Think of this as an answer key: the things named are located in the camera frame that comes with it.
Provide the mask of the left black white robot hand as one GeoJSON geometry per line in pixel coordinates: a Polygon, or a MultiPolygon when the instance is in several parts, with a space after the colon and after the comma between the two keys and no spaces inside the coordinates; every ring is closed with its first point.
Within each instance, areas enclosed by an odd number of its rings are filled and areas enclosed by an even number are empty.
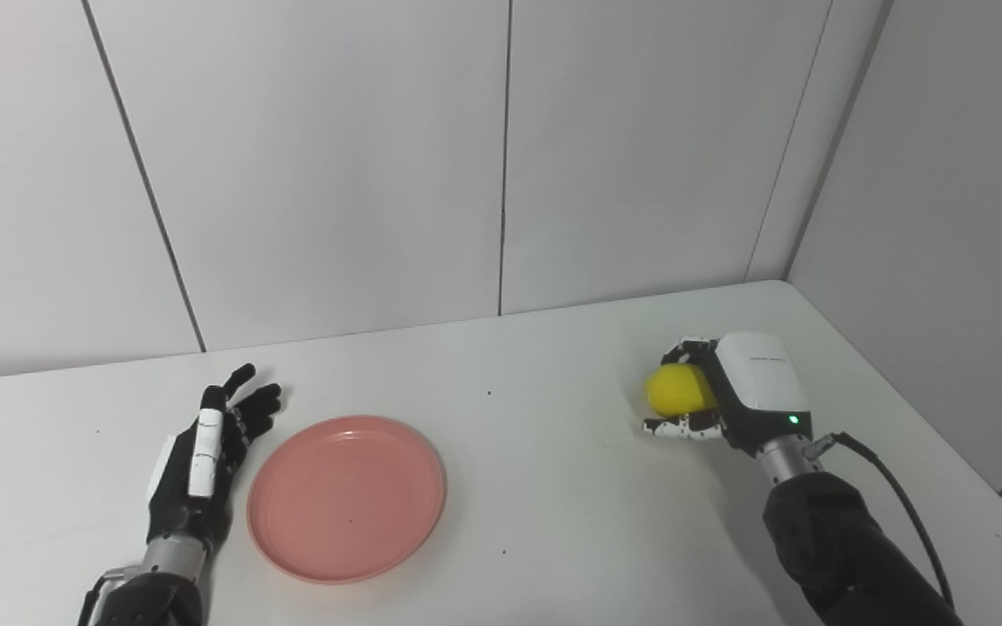
{"type": "Polygon", "coordinates": [[[247,362],[235,369],[225,383],[211,385],[203,394],[200,405],[219,409],[222,416],[220,455],[210,498],[191,496],[188,488],[197,425],[193,423],[172,440],[150,495],[147,542],[159,536],[182,534],[205,543],[210,551],[225,542],[233,523],[234,480],[250,445],[273,428],[274,415],[283,407],[283,389],[275,382],[255,389],[242,400],[233,400],[255,375],[256,366],[247,362]]]}

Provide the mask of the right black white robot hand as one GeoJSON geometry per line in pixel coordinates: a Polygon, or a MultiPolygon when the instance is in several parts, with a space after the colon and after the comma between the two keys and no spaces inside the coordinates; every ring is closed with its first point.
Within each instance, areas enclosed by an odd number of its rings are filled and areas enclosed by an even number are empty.
{"type": "Polygon", "coordinates": [[[645,380],[645,400],[652,416],[641,428],[652,436],[720,437],[752,458],[775,440],[812,439],[810,401],[772,334],[681,338],[645,380]]]}

